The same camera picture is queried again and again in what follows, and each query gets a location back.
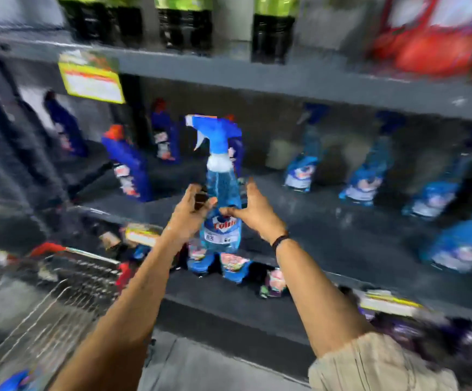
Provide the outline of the person's right hand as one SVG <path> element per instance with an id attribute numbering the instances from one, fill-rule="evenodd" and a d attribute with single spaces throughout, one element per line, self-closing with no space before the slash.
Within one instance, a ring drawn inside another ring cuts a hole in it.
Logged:
<path id="1" fill-rule="evenodd" d="M 239 218 L 270 246 L 279 236 L 288 232 L 285 223 L 274 212 L 267 198 L 260 192 L 253 178 L 246 184 L 247 207 Z"/>

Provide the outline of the person's left hand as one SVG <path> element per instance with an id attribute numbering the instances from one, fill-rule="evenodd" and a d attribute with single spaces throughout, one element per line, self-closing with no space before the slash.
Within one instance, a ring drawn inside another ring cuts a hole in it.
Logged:
<path id="1" fill-rule="evenodd" d="M 205 202 L 196 207 L 196 196 L 201 192 L 200 184 L 190 184 L 187 187 L 162 232 L 163 241 L 182 245 L 199 231 L 208 215 L 201 212 L 201 207 Z"/>

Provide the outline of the light blue spray bottle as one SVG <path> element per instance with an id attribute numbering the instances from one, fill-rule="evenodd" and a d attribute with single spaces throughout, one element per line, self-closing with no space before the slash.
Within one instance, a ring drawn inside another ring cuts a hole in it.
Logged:
<path id="1" fill-rule="evenodd" d="M 456 198 L 461 184 L 472 169 L 472 129 L 454 151 L 441 174 L 426 183 L 403 207 L 405 216 L 435 219 Z"/>
<path id="2" fill-rule="evenodd" d="M 324 156 L 318 123 L 328 114 L 329 106 L 304 103 L 304 112 L 298 120 L 303 128 L 302 149 L 288 164 L 283 186 L 297 192 L 309 192 L 316 168 Z"/>
<path id="3" fill-rule="evenodd" d="M 376 194 L 394 163 L 393 134 L 403 127 L 406 117 L 396 111 L 377 111 L 378 135 L 362 164 L 351 174 L 339 199 L 373 206 Z"/>
<path id="4" fill-rule="evenodd" d="M 186 115 L 185 123 L 197 131 L 195 149 L 204 140 L 209 141 L 206 188 L 208 197 L 215 197 L 217 204 L 200 229 L 202 245 L 207 251 L 235 254 L 241 241 L 242 222 L 239 218 L 224 216 L 220 208 L 242 208 L 238 178 L 229 153 L 229 140 L 241 138 L 242 132 L 231 120 L 215 116 Z"/>
<path id="5" fill-rule="evenodd" d="M 472 271 L 472 215 L 443 230 L 420 251 L 419 259 L 459 273 Z"/>

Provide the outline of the person's right forearm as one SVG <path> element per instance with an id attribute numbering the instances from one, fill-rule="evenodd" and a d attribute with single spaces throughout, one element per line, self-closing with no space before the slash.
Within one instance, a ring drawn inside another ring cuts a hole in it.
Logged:
<path id="1" fill-rule="evenodd" d="M 338 351 L 374 328 L 292 238 L 276 255 L 316 358 Z"/>

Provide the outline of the person's left forearm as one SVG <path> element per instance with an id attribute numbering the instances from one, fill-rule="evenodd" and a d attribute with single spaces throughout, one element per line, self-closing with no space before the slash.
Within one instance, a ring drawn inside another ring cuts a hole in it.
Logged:
<path id="1" fill-rule="evenodd" d="M 49 391 L 137 391 L 174 257 L 188 238 L 165 231 Z"/>

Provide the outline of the blue refill pouch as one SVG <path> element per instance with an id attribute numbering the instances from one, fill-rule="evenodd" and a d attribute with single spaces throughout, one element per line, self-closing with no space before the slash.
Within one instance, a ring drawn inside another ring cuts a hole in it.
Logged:
<path id="1" fill-rule="evenodd" d="M 215 262 L 215 254 L 205 249 L 198 238 L 187 242 L 187 270 L 196 276 L 209 274 L 209 268 Z"/>
<path id="2" fill-rule="evenodd" d="M 235 284 L 244 281 L 253 263 L 248 258 L 230 253 L 220 253 L 219 260 L 223 278 Z"/>

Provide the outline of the dark blue bottle orange cap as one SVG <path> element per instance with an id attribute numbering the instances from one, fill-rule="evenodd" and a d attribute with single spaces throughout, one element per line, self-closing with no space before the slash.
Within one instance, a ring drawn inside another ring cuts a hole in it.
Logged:
<path id="1" fill-rule="evenodd" d="M 145 156 L 128 142 L 121 124 L 112 124 L 102 135 L 102 145 L 113 162 L 114 175 L 122 192 L 140 202 L 153 200 Z"/>
<path id="2" fill-rule="evenodd" d="M 233 164 L 234 174 L 237 177 L 239 184 L 243 184 L 244 177 L 242 173 L 242 162 L 244 156 L 244 146 L 241 131 L 237 136 L 228 137 L 228 147 L 228 153 Z"/>
<path id="3" fill-rule="evenodd" d="M 156 157 L 168 164 L 180 163 L 179 131 L 163 98 L 156 98 L 149 109 L 151 135 Z"/>
<path id="4" fill-rule="evenodd" d="M 89 149 L 77 119 L 57 100 L 54 91 L 46 91 L 43 105 L 54 124 L 62 149 L 73 156 L 88 157 Z"/>

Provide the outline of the black wristband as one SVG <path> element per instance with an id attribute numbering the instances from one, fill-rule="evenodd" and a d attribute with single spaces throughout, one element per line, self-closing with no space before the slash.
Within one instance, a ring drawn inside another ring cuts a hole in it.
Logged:
<path id="1" fill-rule="evenodd" d="M 277 255 L 277 250 L 279 245 L 286 240 L 290 239 L 290 234 L 288 232 L 284 233 L 283 235 L 277 237 L 271 244 L 271 248 L 275 255 Z"/>

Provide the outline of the yellow shelf price tag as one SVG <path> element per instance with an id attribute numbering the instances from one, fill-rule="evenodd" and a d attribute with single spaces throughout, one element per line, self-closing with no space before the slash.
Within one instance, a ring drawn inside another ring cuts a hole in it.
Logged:
<path id="1" fill-rule="evenodd" d="M 125 104 L 117 58 L 96 51 L 65 51 L 58 57 L 64 87 L 71 96 Z"/>
<path id="2" fill-rule="evenodd" d="M 153 248 L 163 228 L 146 223 L 127 223 L 123 229 L 125 240 Z"/>
<path id="3" fill-rule="evenodd" d="M 413 317 L 424 309 L 419 303 L 399 298 L 386 290 L 356 291 L 358 306 L 364 312 Z"/>

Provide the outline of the green pink refill pouch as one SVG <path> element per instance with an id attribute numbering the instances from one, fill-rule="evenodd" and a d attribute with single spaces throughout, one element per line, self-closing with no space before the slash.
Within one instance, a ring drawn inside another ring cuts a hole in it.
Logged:
<path id="1" fill-rule="evenodd" d="M 261 298 L 281 298 L 287 291 L 284 275 L 279 268 L 267 270 L 263 284 L 259 289 Z"/>

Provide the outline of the grey metal shelf unit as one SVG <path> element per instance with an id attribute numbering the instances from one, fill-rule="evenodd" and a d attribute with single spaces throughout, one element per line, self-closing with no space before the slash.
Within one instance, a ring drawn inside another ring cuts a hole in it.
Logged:
<path id="1" fill-rule="evenodd" d="M 97 51 L 119 62 L 122 73 L 235 91 L 367 106 L 420 116 L 472 119 L 472 86 L 458 82 L 404 82 L 347 70 L 342 57 L 294 50 L 285 65 L 248 61 L 245 45 L 230 45 L 213 57 L 153 49 L 88 45 L 66 32 L 0 33 L 0 58 L 53 64 L 64 51 Z M 402 224 L 381 198 L 368 212 L 348 207 L 330 216 L 337 199 L 330 189 L 297 197 L 279 188 L 275 174 L 256 177 L 274 205 L 330 278 L 350 288 L 380 287 L 422 303 L 432 314 L 472 320 L 472 275 L 458 275 L 417 263 L 409 238 L 416 224 Z M 307 362 L 308 339 L 293 303 L 258 298 L 249 287 L 231 286 L 220 276 L 203 281 L 184 270 L 171 277 L 160 327 L 209 342 L 236 356 L 271 361 L 286 370 L 294 359 Z"/>

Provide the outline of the black bottle green label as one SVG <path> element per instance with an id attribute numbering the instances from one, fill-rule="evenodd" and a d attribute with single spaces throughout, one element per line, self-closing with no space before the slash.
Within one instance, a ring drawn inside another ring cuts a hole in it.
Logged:
<path id="1" fill-rule="evenodd" d="M 165 48 L 207 56 L 212 50 L 213 0 L 154 0 Z"/>
<path id="2" fill-rule="evenodd" d="M 136 48 L 143 39 L 143 17 L 139 0 L 109 0 L 120 37 L 126 47 Z"/>
<path id="3" fill-rule="evenodd" d="M 299 0 L 254 0 L 251 61 L 285 64 Z"/>
<path id="4" fill-rule="evenodd" d="M 76 40 L 107 44 L 111 21 L 107 0 L 57 0 Z"/>

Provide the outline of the beige sleeve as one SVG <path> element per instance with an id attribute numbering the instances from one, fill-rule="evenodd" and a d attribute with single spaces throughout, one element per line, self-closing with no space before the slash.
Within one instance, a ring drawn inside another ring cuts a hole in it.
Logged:
<path id="1" fill-rule="evenodd" d="M 394 339 L 368 333 L 317 359 L 308 370 L 313 390 L 459 391 L 451 370 L 432 370 Z"/>

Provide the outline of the blue item in cart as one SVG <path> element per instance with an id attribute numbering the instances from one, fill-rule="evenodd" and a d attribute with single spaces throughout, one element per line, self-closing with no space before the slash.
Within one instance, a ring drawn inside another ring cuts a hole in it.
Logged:
<path id="1" fill-rule="evenodd" d="M 29 370 L 17 372 L 1 383 L 0 391 L 29 391 L 30 377 Z"/>

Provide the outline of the red packs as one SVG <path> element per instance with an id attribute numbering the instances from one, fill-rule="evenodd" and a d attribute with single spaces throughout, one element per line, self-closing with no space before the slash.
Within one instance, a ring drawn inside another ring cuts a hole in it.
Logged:
<path id="1" fill-rule="evenodd" d="M 472 80 L 472 0 L 386 0 L 369 54 L 402 72 Z"/>

